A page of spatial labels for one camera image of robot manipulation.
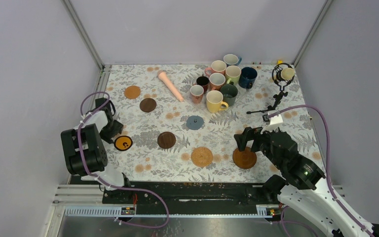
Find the brown ceramic saucer near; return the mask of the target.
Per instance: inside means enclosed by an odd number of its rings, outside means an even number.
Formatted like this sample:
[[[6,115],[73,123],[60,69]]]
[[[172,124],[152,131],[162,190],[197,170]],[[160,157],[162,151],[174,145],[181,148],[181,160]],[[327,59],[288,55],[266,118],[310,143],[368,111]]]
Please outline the brown ceramic saucer near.
[[[244,151],[236,148],[232,154],[233,162],[241,169],[250,169],[257,162],[257,155],[251,151],[250,147],[246,147]]]

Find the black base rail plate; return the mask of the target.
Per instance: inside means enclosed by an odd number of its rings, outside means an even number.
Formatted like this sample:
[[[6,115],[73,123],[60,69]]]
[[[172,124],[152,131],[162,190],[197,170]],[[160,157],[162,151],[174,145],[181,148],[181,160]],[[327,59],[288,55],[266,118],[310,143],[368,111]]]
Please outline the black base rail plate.
[[[257,206],[278,207],[277,195],[261,183],[131,182],[132,190],[105,191],[103,204],[130,204],[137,214],[256,214]]]

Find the floral tablecloth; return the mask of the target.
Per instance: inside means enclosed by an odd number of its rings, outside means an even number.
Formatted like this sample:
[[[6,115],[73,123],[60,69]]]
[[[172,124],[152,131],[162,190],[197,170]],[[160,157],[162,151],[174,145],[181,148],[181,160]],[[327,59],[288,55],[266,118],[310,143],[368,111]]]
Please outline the floral tablecloth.
[[[131,137],[133,145],[127,151],[118,151],[106,144],[108,166],[126,175],[132,181],[193,181],[262,183],[279,170],[262,154],[250,169],[241,169],[232,160],[237,145],[235,134],[246,127],[264,125],[261,113],[247,115],[247,111],[263,110],[274,103],[279,88],[271,79],[272,65],[255,66],[258,77],[250,90],[240,88],[235,104],[225,111],[210,113],[206,101],[194,104],[190,88],[204,74],[205,65],[113,65],[110,67],[106,91],[116,108],[116,118],[123,124],[123,135]],[[163,70],[184,98],[183,102],[171,93],[158,78]],[[127,99],[127,87],[140,87],[136,99]],[[156,108],[145,113],[139,104],[145,98],[157,102]],[[199,130],[189,130],[189,116],[200,116],[204,125]],[[162,149],[157,138],[163,132],[172,132],[176,143]],[[207,147],[213,162],[198,167],[191,161],[195,148]]]

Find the blue-grey smiley coaster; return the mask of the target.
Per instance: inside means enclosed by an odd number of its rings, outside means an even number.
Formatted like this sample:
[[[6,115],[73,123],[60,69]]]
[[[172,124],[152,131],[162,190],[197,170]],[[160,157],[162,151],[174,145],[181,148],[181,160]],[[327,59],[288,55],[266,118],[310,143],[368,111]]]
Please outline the blue-grey smiley coaster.
[[[199,130],[204,125],[204,119],[200,116],[189,116],[186,121],[186,127],[189,130]]]

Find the black mug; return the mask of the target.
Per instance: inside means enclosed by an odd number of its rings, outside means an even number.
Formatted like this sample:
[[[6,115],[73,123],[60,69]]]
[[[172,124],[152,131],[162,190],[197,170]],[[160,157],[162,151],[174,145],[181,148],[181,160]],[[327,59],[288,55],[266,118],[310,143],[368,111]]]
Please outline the black mug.
[[[203,90],[204,90],[204,94],[207,92],[208,88],[209,88],[209,78],[208,77],[205,77],[205,76],[200,76],[198,77],[196,80],[195,80],[195,84],[196,85],[200,85]]]

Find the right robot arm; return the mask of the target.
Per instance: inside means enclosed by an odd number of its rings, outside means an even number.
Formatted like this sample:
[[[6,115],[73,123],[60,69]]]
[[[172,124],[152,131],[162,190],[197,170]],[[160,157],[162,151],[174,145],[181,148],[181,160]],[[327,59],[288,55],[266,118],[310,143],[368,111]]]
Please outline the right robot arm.
[[[287,132],[261,133],[259,127],[247,127],[234,138],[239,151],[253,141],[250,150],[261,152],[280,170],[281,175],[273,175],[264,184],[267,202],[288,205],[328,237],[379,237],[379,224],[354,211],[317,164],[299,153]]]

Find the aluminium frame rail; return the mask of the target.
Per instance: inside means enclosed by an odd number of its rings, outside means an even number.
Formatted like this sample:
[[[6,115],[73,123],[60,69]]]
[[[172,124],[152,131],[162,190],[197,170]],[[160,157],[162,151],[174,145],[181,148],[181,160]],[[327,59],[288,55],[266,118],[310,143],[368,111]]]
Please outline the aluminium frame rail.
[[[92,43],[77,11],[75,10],[75,7],[71,0],[61,0],[61,3],[64,5],[67,14],[72,20],[73,25],[75,26],[79,36],[81,37],[85,47],[87,48],[88,52],[90,53],[94,63],[98,67],[100,71],[102,71],[105,68],[105,64],[103,63],[101,57],[99,56],[94,44]]]

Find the cream microphone in shockmount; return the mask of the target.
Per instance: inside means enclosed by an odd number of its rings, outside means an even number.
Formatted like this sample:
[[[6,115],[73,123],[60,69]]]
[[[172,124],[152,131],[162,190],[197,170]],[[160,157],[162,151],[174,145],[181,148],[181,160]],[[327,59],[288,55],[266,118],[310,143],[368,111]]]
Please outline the cream microphone in shockmount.
[[[278,86],[289,85],[294,77],[295,69],[288,63],[277,64],[271,72],[271,79]]]

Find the woven rattan coaster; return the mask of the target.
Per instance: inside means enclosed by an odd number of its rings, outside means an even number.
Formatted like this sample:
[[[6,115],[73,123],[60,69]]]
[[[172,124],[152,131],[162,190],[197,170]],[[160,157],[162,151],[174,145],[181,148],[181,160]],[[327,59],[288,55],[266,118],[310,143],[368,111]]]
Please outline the woven rattan coaster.
[[[213,162],[213,154],[207,147],[195,148],[190,158],[192,163],[198,167],[206,167]]]

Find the dark green mug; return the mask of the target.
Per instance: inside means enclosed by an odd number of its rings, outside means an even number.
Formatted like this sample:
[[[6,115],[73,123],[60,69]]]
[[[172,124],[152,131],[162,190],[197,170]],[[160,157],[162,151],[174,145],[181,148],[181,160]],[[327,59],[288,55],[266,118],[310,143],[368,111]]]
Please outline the dark green mug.
[[[221,87],[220,92],[223,95],[223,101],[226,102],[229,107],[235,104],[238,95],[238,89],[236,86],[233,84],[225,84]]]

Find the light green mug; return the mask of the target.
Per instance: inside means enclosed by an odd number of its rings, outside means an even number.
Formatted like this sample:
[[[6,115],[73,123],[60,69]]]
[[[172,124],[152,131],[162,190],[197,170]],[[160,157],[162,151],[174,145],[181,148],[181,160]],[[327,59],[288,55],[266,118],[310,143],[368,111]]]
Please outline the light green mug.
[[[238,66],[230,65],[225,70],[226,84],[238,84],[241,76],[241,69]]]

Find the navy blue mug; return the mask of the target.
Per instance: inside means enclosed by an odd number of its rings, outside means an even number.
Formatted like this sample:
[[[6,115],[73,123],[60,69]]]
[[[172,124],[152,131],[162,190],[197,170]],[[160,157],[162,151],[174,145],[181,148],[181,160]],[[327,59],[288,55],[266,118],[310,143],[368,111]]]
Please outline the navy blue mug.
[[[239,78],[238,85],[245,89],[251,89],[258,76],[256,69],[252,67],[244,67],[241,69],[241,75]]]

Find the small pink patterned mug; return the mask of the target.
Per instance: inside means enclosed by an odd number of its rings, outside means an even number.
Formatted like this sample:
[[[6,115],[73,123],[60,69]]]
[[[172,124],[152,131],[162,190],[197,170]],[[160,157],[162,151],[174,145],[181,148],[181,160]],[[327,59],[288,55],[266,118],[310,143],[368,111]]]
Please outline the small pink patterned mug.
[[[190,88],[191,100],[194,104],[199,104],[204,95],[204,88],[198,84]]]

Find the light brown round coaster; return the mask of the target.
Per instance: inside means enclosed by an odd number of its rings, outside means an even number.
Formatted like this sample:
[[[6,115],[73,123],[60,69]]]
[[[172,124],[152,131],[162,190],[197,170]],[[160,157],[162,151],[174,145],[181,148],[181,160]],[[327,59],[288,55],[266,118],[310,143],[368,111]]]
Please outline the light brown round coaster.
[[[140,94],[141,94],[141,89],[140,87],[136,85],[129,86],[124,91],[124,96],[127,99],[136,99],[140,96]]]

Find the pink silicone microphone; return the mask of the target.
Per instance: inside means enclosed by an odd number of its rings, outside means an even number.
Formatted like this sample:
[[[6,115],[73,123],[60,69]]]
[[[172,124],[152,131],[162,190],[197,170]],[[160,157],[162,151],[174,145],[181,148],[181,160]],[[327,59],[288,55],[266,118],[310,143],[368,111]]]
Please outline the pink silicone microphone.
[[[174,86],[172,81],[168,78],[167,74],[163,70],[157,72],[158,78],[167,86],[171,93],[178,99],[178,101],[183,102],[184,98],[178,89]]]

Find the white blue-handled mug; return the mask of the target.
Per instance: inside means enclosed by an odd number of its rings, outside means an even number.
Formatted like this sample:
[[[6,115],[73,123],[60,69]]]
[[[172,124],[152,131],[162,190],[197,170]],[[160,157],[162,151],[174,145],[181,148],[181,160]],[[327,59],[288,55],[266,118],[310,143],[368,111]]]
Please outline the white blue-handled mug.
[[[234,54],[226,54],[223,57],[223,61],[227,66],[238,66],[241,63],[242,58]]]

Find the pink mug centre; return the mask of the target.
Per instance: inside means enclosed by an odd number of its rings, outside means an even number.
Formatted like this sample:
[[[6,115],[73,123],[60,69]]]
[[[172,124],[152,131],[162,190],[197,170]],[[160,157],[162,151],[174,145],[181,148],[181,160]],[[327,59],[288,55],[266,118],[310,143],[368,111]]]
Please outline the pink mug centre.
[[[213,73],[209,77],[210,90],[220,90],[226,83],[226,77],[221,73]]]

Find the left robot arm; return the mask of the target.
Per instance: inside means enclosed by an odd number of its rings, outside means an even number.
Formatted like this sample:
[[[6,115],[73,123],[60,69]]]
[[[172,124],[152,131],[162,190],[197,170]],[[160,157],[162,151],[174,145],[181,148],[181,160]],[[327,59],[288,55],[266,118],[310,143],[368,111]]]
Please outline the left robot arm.
[[[108,98],[95,100],[96,108],[88,111],[79,125],[61,132],[61,142],[67,170],[82,180],[94,180],[114,191],[122,203],[133,198],[133,190],[125,185],[124,174],[108,166],[104,142],[114,143],[123,131],[123,124],[114,119],[114,104]]]

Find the orange black smiley coaster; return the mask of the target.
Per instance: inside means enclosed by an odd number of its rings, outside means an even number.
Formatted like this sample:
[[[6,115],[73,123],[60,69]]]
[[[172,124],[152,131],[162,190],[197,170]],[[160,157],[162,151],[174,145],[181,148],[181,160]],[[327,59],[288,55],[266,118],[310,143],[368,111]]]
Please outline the orange black smiley coaster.
[[[133,140],[129,136],[119,136],[114,140],[114,147],[118,151],[127,151],[133,145]]]

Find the yellow mug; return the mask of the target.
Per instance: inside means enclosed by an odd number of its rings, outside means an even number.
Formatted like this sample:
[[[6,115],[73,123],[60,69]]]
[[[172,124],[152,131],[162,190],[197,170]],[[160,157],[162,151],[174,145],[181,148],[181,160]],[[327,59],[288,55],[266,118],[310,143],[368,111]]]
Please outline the yellow mug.
[[[210,113],[217,113],[229,108],[228,103],[224,101],[223,94],[218,90],[212,90],[207,93],[206,106]]]

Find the dark walnut coaster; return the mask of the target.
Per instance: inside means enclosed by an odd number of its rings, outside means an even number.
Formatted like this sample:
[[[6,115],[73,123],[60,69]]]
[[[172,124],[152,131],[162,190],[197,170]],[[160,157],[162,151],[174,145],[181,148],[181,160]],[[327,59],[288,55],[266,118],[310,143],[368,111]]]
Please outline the dark walnut coaster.
[[[176,137],[172,132],[163,132],[159,134],[157,143],[162,149],[169,149],[175,145]]]
[[[153,111],[156,108],[156,106],[157,102],[152,98],[145,98],[139,104],[140,110],[145,113]]]

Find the pink mug back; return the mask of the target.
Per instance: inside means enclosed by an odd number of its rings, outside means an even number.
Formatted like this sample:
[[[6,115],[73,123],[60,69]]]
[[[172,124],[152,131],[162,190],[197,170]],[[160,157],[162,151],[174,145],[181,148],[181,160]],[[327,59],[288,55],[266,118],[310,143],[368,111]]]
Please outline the pink mug back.
[[[224,61],[222,61],[222,60],[216,60],[216,61],[212,62],[212,64],[210,65],[210,67],[207,67],[204,70],[204,73],[205,73],[206,77],[208,77],[208,78],[213,73],[220,73],[222,75],[225,75],[226,68],[227,68],[227,64]]]

